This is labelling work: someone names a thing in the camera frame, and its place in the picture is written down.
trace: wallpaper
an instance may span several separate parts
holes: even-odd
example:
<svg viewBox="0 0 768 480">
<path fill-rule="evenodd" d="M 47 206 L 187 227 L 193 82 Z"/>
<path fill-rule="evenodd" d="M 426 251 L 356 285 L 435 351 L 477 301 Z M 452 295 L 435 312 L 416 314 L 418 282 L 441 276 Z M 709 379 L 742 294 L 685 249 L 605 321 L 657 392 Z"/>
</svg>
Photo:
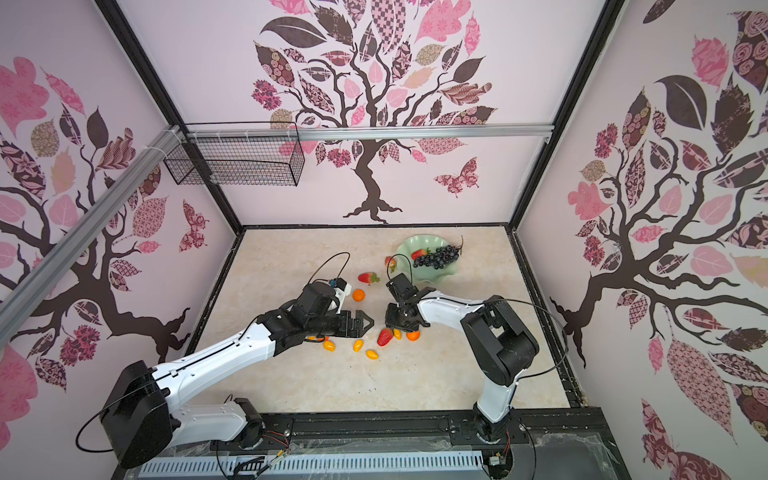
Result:
<svg viewBox="0 0 768 480">
<path fill-rule="evenodd" d="M 521 227 L 634 478 L 765 476 L 764 6 L 631 4 Z"/>
<path fill-rule="evenodd" d="M 602 2 L 260 0 L 215 10 L 195 3 L 183 13 L 169 3 L 121 4 L 184 118 L 296 122 L 301 135 L 307 128 L 547 123 Z M 546 12 L 557 38 L 531 29 L 529 19 Z M 169 28 L 207 58 L 205 72 L 191 74 L 195 60 L 178 57 Z M 194 32 L 202 28 L 220 35 L 200 42 Z M 538 40 L 526 45 L 531 36 Z M 509 44 L 521 47 L 509 51 Z M 520 74 L 531 69 L 536 78 Z M 302 141 L 298 187 L 223 188 L 251 224 L 507 221 L 540 143 Z M 278 160 L 287 159 L 293 143 L 276 149 Z M 273 210 L 253 207 L 267 199 Z"/>
<path fill-rule="evenodd" d="M 90 2 L 27 2 L 0 23 L 14 45 L 0 55 L 5 297 L 165 124 Z M 4 474 L 111 474 L 114 456 L 79 452 L 75 434 L 126 365 L 180 356 L 232 240 L 203 187 L 176 186 L 162 164 L 147 176 L 0 353 Z M 82 444 L 106 448 L 91 427 Z"/>
</svg>

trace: bunch of grapes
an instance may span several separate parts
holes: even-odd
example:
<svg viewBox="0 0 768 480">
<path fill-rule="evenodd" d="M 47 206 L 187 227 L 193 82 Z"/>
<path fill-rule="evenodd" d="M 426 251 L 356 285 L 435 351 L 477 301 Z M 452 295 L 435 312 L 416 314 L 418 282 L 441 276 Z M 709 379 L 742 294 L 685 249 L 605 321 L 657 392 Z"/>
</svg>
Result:
<svg viewBox="0 0 768 480">
<path fill-rule="evenodd" d="M 434 252 L 417 257 L 413 266 L 431 266 L 435 270 L 439 270 L 458 260 L 461 253 L 461 247 L 454 247 L 453 245 L 437 247 Z"/>
</svg>

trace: beige table surface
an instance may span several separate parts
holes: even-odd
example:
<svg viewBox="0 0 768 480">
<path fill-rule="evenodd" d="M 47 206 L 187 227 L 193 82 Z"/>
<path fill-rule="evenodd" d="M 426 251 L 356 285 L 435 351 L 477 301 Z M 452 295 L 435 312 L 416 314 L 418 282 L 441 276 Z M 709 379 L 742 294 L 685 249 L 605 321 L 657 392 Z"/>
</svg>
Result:
<svg viewBox="0 0 768 480">
<path fill-rule="evenodd" d="M 365 345 L 359 353 L 353 352 L 354 339 L 334 339 L 335 352 L 324 350 L 322 344 L 304 343 L 240 370 L 191 403 L 221 403 L 232 393 L 250 399 L 259 412 L 470 409 L 482 391 L 484 376 L 463 332 L 433 324 L 422 328 L 421 338 L 415 342 L 403 335 L 402 340 L 393 339 L 384 347 L 376 344 L 386 306 L 393 301 L 385 286 L 384 258 L 404 239 L 420 233 L 456 245 L 464 237 L 458 272 L 443 280 L 438 290 L 471 300 L 498 294 L 531 301 L 503 227 L 249 230 L 198 350 L 233 335 L 256 315 L 296 298 L 312 272 L 340 251 L 352 254 L 342 278 L 353 289 L 366 292 L 362 302 L 348 298 L 343 308 L 364 310 L 376 324 L 363 337 Z M 334 259 L 318 277 L 333 278 L 345 257 Z M 376 272 L 382 281 L 360 283 L 357 276 L 368 271 Z M 534 309 L 512 306 L 541 349 L 528 371 L 548 369 L 553 362 Z M 367 349 L 375 349 L 379 359 L 368 359 Z M 521 381 L 513 406 L 567 408 L 557 371 Z"/>
</svg>

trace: tree mural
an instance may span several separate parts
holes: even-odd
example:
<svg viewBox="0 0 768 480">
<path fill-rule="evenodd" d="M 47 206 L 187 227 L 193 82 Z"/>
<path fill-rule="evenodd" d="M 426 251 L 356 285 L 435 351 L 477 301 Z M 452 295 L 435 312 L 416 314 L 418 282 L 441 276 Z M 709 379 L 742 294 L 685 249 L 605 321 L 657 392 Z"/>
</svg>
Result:
<svg viewBox="0 0 768 480">
<path fill-rule="evenodd" d="M 495 110 L 483 106 L 457 108 L 477 104 L 492 87 L 490 83 L 469 83 L 483 58 L 458 61 L 464 55 L 470 57 L 480 41 L 480 27 L 474 15 L 462 25 L 461 19 L 471 8 L 469 0 L 458 0 L 455 5 L 451 0 L 407 0 L 414 5 L 407 7 L 415 10 L 414 20 L 420 15 L 420 7 L 429 7 L 421 10 L 423 15 L 413 41 L 429 37 L 438 42 L 424 45 L 415 56 L 410 38 L 403 39 L 410 18 L 406 14 L 406 0 L 371 0 L 372 19 L 367 24 L 362 22 L 368 8 L 366 0 L 325 0 L 327 6 L 310 2 L 313 12 L 303 0 L 271 2 L 291 15 L 312 15 L 325 32 L 298 16 L 275 18 L 262 28 L 262 33 L 273 32 L 295 47 L 278 50 L 255 44 L 259 63 L 282 89 L 278 91 L 266 80 L 254 84 L 253 99 L 267 110 L 274 110 L 274 128 L 284 127 L 278 123 L 281 121 L 295 121 L 300 127 L 483 124 Z M 462 32 L 461 38 L 449 41 L 449 36 Z M 307 60 L 307 49 L 319 45 L 327 52 Z M 297 109 L 278 109 L 284 101 L 293 102 Z M 445 108 L 449 111 L 444 111 L 444 102 L 452 106 Z M 303 142 L 302 148 L 306 154 L 314 151 L 318 164 L 328 160 L 337 168 L 350 166 L 362 181 L 368 195 L 345 218 L 368 212 L 372 220 L 387 223 L 379 212 L 402 209 L 382 199 L 370 163 L 375 158 L 383 163 L 388 159 L 400 162 L 403 152 L 413 160 L 426 162 L 425 154 L 441 155 L 463 145 L 458 138 L 424 138 L 415 142 L 417 145 L 396 139 L 311 141 Z M 293 145 L 287 144 L 284 151 L 289 155 Z M 447 186 L 449 193 L 458 194 L 477 184 L 477 174 L 472 172 L 441 175 L 434 180 Z"/>
<path fill-rule="evenodd" d="M 74 90 L 46 73 L 48 85 L 61 100 L 61 110 L 49 114 L 42 107 L 50 94 L 35 83 L 35 66 L 21 57 L 14 60 L 14 65 L 16 72 L 0 66 L 0 98 L 4 99 L 0 116 L 11 133 L 15 137 L 16 126 L 22 121 L 50 120 L 31 132 L 29 144 L 36 156 L 19 147 L 24 140 L 0 132 L 0 154 L 9 173 L 3 184 L 11 185 L 0 187 L 0 231 L 16 239 L 13 243 L 0 242 L 0 269 L 21 271 L 15 278 L 0 274 L 0 283 L 10 290 L 53 249 L 61 233 L 66 234 L 94 205 L 96 186 L 103 182 L 104 187 L 111 187 L 114 180 L 107 172 L 125 169 L 136 155 L 130 128 L 109 140 L 99 110 L 86 117 L 83 102 Z M 83 124 L 86 135 L 81 134 Z M 167 197 L 152 197 L 160 181 L 161 169 L 157 167 L 72 265 L 75 283 L 62 280 L 59 285 L 69 286 L 63 286 L 62 291 L 35 309 L 30 323 L 40 326 L 20 330 L 12 337 L 13 341 L 37 336 L 27 358 L 32 357 L 29 361 L 34 363 L 40 379 L 66 390 L 66 369 L 94 358 L 98 342 L 103 340 L 103 326 L 109 329 L 110 336 L 135 333 L 151 337 L 160 362 L 165 361 L 168 349 L 180 349 L 186 341 L 188 334 L 183 339 L 174 334 L 188 309 L 163 324 L 155 317 L 121 312 L 117 305 L 117 297 L 130 292 L 126 279 L 141 273 L 128 258 L 153 253 L 160 246 L 151 239 L 165 218 Z M 190 224 L 180 250 L 199 248 L 204 241 L 200 230 L 205 228 L 206 220 L 186 201 L 178 208 Z M 121 243 L 131 237 L 138 240 Z"/>
<path fill-rule="evenodd" d="M 576 310 L 551 301 L 586 367 L 582 330 L 606 290 L 619 290 L 617 308 L 628 307 L 630 328 L 648 318 L 653 368 L 663 368 L 666 348 L 667 368 L 701 412 L 733 436 L 733 392 L 768 441 L 768 390 L 742 385 L 768 382 L 765 369 L 744 355 L 764 347 L 768 333 L 734 325 L 738 318 L 721 322 L 707 310 L 730 304 L 768 315 L 764 298 L 760 303 L 734 290 L 745 283 L 768 287 L 768 257 L 756 251 L 768 247 L 768 217 L 743 213 L 768 202 L 768 108 L 758 121 L 752 109 L 768 99 L 768 15 L 731 15 L 738 24 L 732 56 L 716 38 L 694 40 L 694 69 L 704 85 L 681 74 L 662 78 L 656 83 L 666 91 L 666 108 L 652 108 L 643 90 L 621 132 L 609 124 L 598 133 L 598 159 L 581 171 L 586 181 L 568 195 L 585 220 L 576 237 L 584 239 L 592 269 L 587 291 Z M 705 88 L 717 93 L 714 104 L 707 102 Z M 658 328 L 665 320 L 671 338 Z M 682 341 L 681 333 L 699 347 L 732 352 L 702 353 Z"/>
</svg>

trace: pink flower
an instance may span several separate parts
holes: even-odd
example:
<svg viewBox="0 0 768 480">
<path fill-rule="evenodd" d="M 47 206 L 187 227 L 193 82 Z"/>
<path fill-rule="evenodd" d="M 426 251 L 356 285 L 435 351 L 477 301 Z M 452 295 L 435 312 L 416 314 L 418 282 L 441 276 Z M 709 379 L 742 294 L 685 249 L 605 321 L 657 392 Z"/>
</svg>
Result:
<svg viewBox="0 0 768 480">
<path fill-rule="evenodd" d="M 278 8 L 282 8 L 285 13 L 292 15 L 310 13 L 304 0 L 270 0 L 270 3 Z"/>
<path fill-rule="evenodd" d="M 610 205 L 604 204 L 595 184 L 579 182 L 578 190 L 568 194 L 568 204 L 576 205 L 580 220 L 590 220 L 602 214 Z"/>
<path fill-rule="evenodd" d="M 728 69 L 728 50 L 717 38 L 699 40 L 694 36 L 694 42 L 690 60 L 694 63 L 697 77 L 704 83 L 719 87 Z"/>
</svg>

